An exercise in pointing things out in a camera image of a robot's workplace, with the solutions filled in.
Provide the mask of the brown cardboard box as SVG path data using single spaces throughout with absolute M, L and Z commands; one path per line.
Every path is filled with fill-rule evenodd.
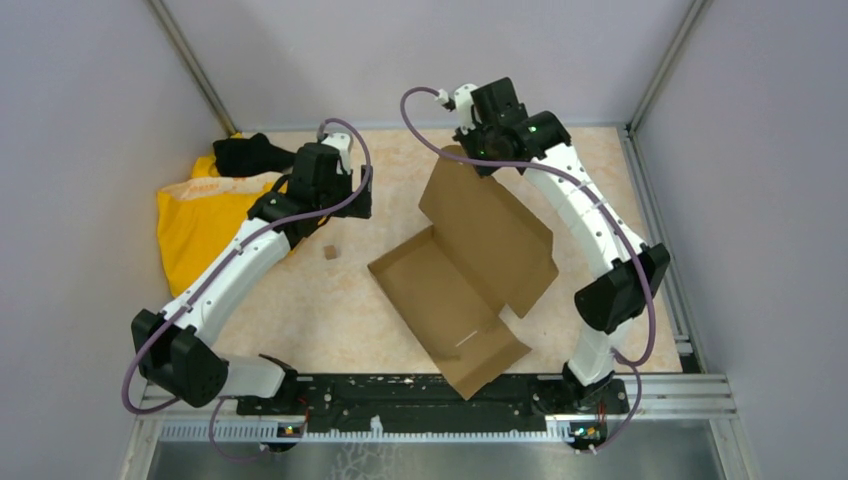
M 557 278 L 553 233 L 473 166 L 441 156 L 418 204 L 430 224 L 368 270 L 465 400 L 530 352 L 501 317 L 525 317 Z

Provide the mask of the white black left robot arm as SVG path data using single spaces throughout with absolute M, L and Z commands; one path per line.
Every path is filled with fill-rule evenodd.
M 131 366 L 170 393 L 173 402 L 203 407 L 218 398 L 257 397 L 277 414 L 292 411 L 300 388 L 289 366 L 272 357 L 225 357 L 213 351 L 223 327 L 254 285 L 332 218 L 371 216 L 373 169 L 355 184 L 353 139 L 322 135 L 295 154 L 290 174 L 261 195 L 226 248 L 183 293 L 131 323 Z

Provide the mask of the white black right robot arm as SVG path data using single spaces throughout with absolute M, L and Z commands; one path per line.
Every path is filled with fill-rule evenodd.
M 586 255 L 592 282 L 574 302 L 584 324 L 563 367 L 563 398 L 576 412 L 590 411 L 612 378 L 614 363 L 636 320 L 648 318 L 644 353 L 656 343 L 654 297 L 670 264 L 662 243 L 650 245 L 608 204 L 580 160 L 572 137 L 551 112 L 530 115 L 504 77 L 484 86 L 439 91 L 438 103 L 456 112 L 454 138 L 482 176 L 515 168 L 556 209 Z

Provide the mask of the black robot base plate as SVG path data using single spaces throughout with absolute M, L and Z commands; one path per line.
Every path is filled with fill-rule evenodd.
M 556 374 L 502 374 L 463 399 L 438 374 L 299 374 L 272 398 L 241 397 L 243 416 L 306 418 L 309 433 L 539 432 L 548 415 L 596 417 L 625 414 L 625 384 L 614 380 L 587 400 L 577 400 Z

